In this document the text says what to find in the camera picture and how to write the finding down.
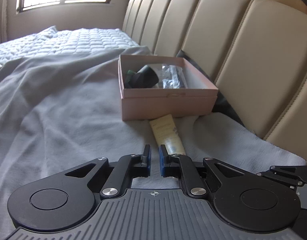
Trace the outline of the black wedge-shaped object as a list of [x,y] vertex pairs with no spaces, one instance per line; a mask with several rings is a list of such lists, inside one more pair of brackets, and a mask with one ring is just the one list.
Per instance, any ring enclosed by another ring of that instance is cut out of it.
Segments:
[[158,82],[159,78],[156,72],[149,65],[145,65],[132,75],[128,84],[131,88],[152,88]]

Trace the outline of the white quilted bedspread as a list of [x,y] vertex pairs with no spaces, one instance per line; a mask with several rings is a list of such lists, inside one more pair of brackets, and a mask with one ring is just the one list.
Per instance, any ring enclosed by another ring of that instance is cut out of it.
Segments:
[[120,29],[59,31],[55,26],[0,44],[0,68],[10,60],[54,54],[92,53],[103,49],[137,47]]

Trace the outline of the clear plastic bag with parts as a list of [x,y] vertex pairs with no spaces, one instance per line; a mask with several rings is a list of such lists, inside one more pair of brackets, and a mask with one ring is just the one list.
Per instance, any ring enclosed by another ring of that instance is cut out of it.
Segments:
[[162,64],[159,87],[162,89],[188,88],[183,68],[177,65]]

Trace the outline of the pink cardboard box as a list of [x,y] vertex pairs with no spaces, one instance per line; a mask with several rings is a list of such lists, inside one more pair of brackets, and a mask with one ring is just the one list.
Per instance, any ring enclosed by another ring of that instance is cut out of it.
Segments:
[[[186,89],[126,88],[127,71],[138,71],[146,64],[166,63],[183,68]],[[218,90],[187,60],[179,57],[120,55],[118,77],[121,118],[124,121],[150,120],[171,114],[174,117],[206,115],[215,103],[212,91]]]

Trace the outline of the dark grey cloth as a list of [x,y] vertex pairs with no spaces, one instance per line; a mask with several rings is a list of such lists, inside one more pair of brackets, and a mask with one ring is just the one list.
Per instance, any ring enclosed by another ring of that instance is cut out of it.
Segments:
[[[216,89],[215,87],[215,82],[212,80],[211,77],[209,77],[206,72],[202,69],[202,67],[199,66],[199,64],[193,60],[187,53],[185,53],[183,50],[179,50],[177,53],[176,57],[183,58],[187,60],[191,65],[193,65],[208,81],[211,85],[213,85],[213,88]],[[220,89],[212,91],[212,96],[215,97],[215,103],[212,108],[213,113],[221,113],[238,124],[242,125],[243,127],[245,126],[244,123],[242,122],[241,118],[239,115],[236,113],[234,108],[231,106],[231,104],[227,101],[227,99],[224,97]]]

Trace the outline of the grey blanket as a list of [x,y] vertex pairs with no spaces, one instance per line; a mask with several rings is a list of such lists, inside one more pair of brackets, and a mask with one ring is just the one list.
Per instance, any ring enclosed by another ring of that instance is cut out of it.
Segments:
[[[0,239],[15,229],[7,212],[20,186],[105,156],[157,147],[148,121],[121,120],[118,58],[147,48],[9,61],[0,70]],[[175,120],[187,154],[220,157],[248,171],[303,164],[224,114]]]

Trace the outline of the beige padded headboard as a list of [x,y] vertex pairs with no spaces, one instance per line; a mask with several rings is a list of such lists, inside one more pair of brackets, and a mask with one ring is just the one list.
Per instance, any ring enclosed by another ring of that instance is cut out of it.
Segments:
[[122,29],[159,56],[183,51],[245,127],[307,161],[307,15],[271,0],[130,0]]

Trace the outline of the cream lotion tube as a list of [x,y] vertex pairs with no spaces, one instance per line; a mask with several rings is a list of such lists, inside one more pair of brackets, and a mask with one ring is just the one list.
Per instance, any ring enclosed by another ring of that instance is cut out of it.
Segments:
[[171,114],[149,123],[158,146],[164,145],[169,154],[186,154]]

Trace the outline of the green plastic crank handle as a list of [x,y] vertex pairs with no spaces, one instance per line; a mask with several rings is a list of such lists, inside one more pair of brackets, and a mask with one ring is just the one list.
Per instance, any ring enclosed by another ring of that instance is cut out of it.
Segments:
[[132,80],[134,74],[136,74],[133,70],[128,70],[125,77],[125,85],[130,87],[130,81]]

